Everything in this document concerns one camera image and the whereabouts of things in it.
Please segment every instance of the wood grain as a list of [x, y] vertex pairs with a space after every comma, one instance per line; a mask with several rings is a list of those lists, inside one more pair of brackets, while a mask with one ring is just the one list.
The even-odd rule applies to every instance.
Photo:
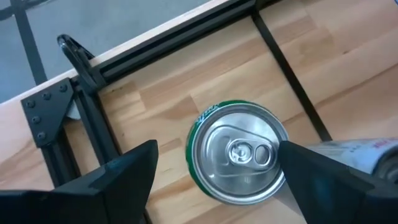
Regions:
[[[221, 2], [211, 1], [176, 21]], [[261, 11], [335, 139], [396, 136], [397, 10], [390, 0], [284, 0]], [[159, 30], [175, 26], [176, 21]], [[133, 39], [93, 63], [144, 39]], [[53, 187], [19, 104], [43, 86], [0, 105], [0, 130], [6, 133], [0, 140], [7, 146], [1, 150], [1, 189]], [[123, 152], [148, 139], [158, 140], [159, 163], [147, 204], [154, 223], [305, 223], [288, 190], [255, 206], [223, 205], [201, 192], [185, 163], [185, 138], [193, 121], [223, 100], [259, 103], [283, 122], [291, 141], [303, 145], [319, 141], [249, 17], [99, 94]], [[66, 130], [82, 173], [97, 168], [81, 122], [67, 123]]]

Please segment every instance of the can rim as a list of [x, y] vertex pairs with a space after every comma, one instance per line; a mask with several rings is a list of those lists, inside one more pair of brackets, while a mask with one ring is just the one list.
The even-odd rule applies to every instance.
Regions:
[[[195, 183], [199, 186], [199, 188], [206, 193], [207, 195], [209, 195], [210, 197], [216, 198], [221, 202], [224, 203], [228, 203], [228, 204], [232, 204], [232, 205], [247, 205], [248, 203], [245, 201], [238, 201], [238, 200], [227, 200], [226, 198], [228, 197], [228, 194], [223, 194], [222, 192], [220, 192], [219, 190], [213, 189], [212, 187], [210, 187], [211, 183], [208, 182], [208, 180], [206, 180], [205, 176], [203, 175], [202, 171], [200, 170], [200, 168], [198, 167], [198, 159], [194, 159], [194, 153], [195, 151], [193, 150], [193, 146], [194, 143], [197, 140], [197, 133], [199, 132], [199, 130], [203, 127], [203, 123], [205, 123], [204, 121], [207, 120], [207, 118], [209, 118], [213, 113], [215, 113], [216, 111], [225, 108], [227, 106], [233, 106], [233, 105], [250, 105], [250, 106], [255, 106], [258, 107], [260, 110], [265, 110], [266, 112], [268, 112], [268, 114], [271, 116], [272, 119], [274, 119], [277, 122], [280, 122], [277, 117], [275, 115], [273, 115], [269, 110], [267, 110], [266, 108], [262, 107], [261, 105], [258, 105], [256, 103], [252, 103], [249, 101], [245, 101], [245, 100], [229, 100], [229, 101], [223, 101], [221, 103], [218, 103], [216, 105], [213, 105], [211, 107], [209, 107], [207, 110], [205, 110], [199, 117], [197, 120], [195, 120], [194, 125], [192, 126], [189, 135], [188, 135], [188, 139], [187, 139], [187, 148], [186, 148], [186, 160], [188, 163], [188, 169], [189, 172], [192, 176], [192, 178], [194, 179]], [[280, 127], [284, 137], [286, 138], [286, 140], [289, 139], [289, 136], [287, 134], [286, 129], [283, 127], [283, 125], [280, 125]], [[270, 185], [275, 185], [273, 189], [269, 189], [266, 190], [265, 192], [263, 192], [263, 194], [265, 195], [265, 197], [261, 197], [258, 200], [255, 200], [253, 202], [250, 202], [249, 204], [255, 204], [255, 203], [259, 203], [264, 201], [265, 199], [271, 197], [272, 195], [274, 195], [284, 184], [285, 182], [285, 177], [284, 177], [284, 173], [282, 171], [282, 169], [280, 171], [278, 171], [277, 175], [275, 176], [275, 179], [273, 181], [273, 184]]]

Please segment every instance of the aluminum can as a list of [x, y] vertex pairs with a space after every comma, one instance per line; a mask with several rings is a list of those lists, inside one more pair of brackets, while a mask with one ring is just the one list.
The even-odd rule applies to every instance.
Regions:
[[260, 105], [243, 100], [209, 107], [193, 124], [186, 160], [199, 188], [220, 202], [252, 205], [274, 195], [285, 182], [277, 162], [282, 123]]
[[398, 184], [398, 138], [330, 141], [307, 148], [367, 174]]

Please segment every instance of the black metal frame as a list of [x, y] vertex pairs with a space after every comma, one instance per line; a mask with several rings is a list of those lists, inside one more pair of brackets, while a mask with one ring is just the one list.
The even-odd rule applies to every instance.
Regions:
[[63, 130], [63, 120], [73, 100], [97, 159], [101, 165], [105, 164], [118, 157], [120, 150], [97, 92], [246, 16], [252, 16], [321, 139], [331, 140], [325, 125], [258, 14], [258, 10], [276, 1], [278, 0], [227, 1], [94, 67], [89, 63], [93, 54], [71, 37], [60, 35], [58, 44], [75, 67], [78, 76], [62, 80], [22, 100], [30, 130], [36, 146], [42, 148], [54, 186], [62, 185], [80, 175]]

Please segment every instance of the white can label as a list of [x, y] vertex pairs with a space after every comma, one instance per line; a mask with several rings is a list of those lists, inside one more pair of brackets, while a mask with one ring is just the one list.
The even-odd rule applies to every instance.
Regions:
[[398, 146], [398, 138], [330, 141], [307, 146], [307, 148], [347, 166], [372, 174], [379, 159], [394, 146]]

